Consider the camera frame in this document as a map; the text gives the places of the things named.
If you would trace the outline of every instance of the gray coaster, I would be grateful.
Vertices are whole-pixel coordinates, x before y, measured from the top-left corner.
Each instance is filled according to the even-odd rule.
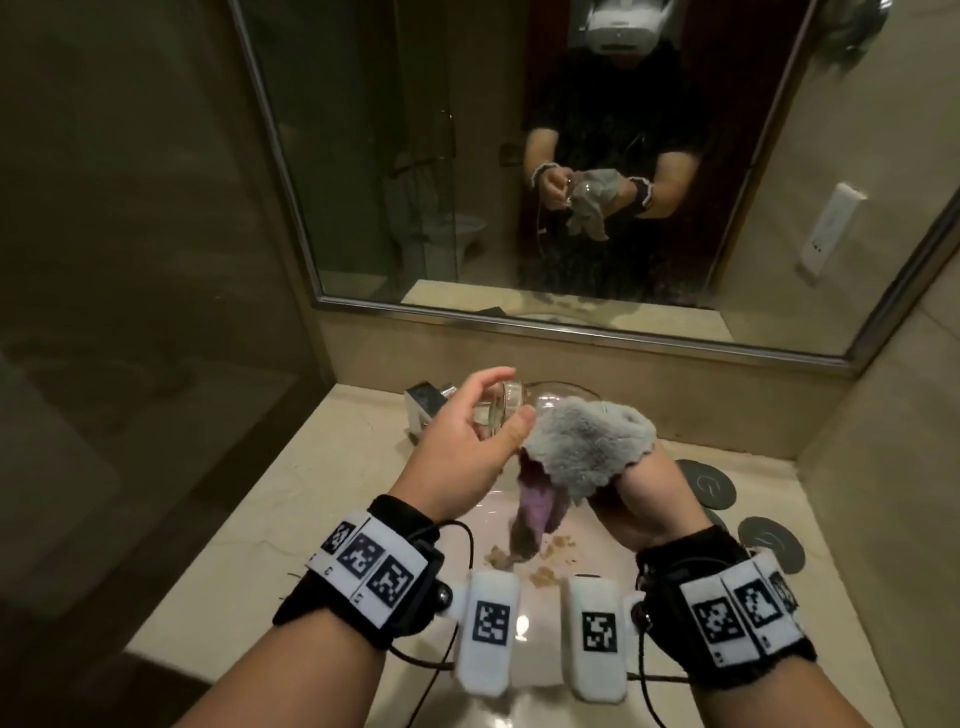
[[[696,460],[678,460],[686,482],[702,506],[722,511],[736,503],[736,488],[725,473]]]
[[[707,518],[710,519],[710,522],[713,523],[713,525],[718,525],[727,531],[727,533],[730,533],[730,529],[727,528],[727,525],[723,522],[723,519],[720,518],[715,511],[711,511],[709,508],[704,508],[704,513],[707,514]]]
[[[800,541],[789,528],[776,521],[751,516],[740,523],[736,536],[747,548],[763,546],[772,550],[786,573],[798,573],[806,564],[806,552]]]

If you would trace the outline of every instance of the metal mirror frame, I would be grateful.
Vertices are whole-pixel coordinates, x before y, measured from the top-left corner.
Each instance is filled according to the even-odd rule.
[[[465,311],[400,303],[377,303],[330,296],[314,262],[313,249],[303,220],[296,188],[280,143],[270,96],[252,46],[241,8],[241,0],[228,0],[241,50],[246,61],[252,92],[263,120],[266,143],[276,164],[288,213],[297,232],[307,290],[314,308],[359,313],[400,321],[413,321],[479,331],[491,331],[545,339],[563,340],[592,346],[653,352],[700,359],[726,361],[742,365],[775,367],[798,372],[845,377],[859,376],[874,360],[906,318],[920,296],[960,247],[960,188],[927,230],[917,248],[890,283],[866,322],[840,355],[793,352],[725,342],[711,342],[682,336],[611,330],[588,326],[569,326],[549,322],[486,316]]]

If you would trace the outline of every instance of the glass jar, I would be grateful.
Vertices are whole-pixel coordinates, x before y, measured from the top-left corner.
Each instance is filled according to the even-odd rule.
[[[503,381],[488,391],[488,396],[473,408],[473,421],[481,438],[495,435],[507,420],[524,404],[532,405],[538,413],[556,407],[567,397],[579,397],[597,401],[600,397],[576,384],[565,381],[538,381],[523,384],[519,381]]]

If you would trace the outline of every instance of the metal faucet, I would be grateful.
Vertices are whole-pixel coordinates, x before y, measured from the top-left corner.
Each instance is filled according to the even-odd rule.
[[[453,395],[457,388],[447,384],[441,389],[428,381],[415,384],[403,393],[403,404],[407,410],[407,425],[410,434],[417,439],[423,434],[423,429],[433,422],[433,418],[446,404],[447,398]]]

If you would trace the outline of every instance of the wall socket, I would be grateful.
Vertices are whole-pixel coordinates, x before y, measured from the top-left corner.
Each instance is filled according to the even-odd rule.
[[[820,278],[827,259],[847,231],[857,207],[866,199],[863,192],[845,182],[837,184],[800,250],[797,273],[807,283],[812,285]]]

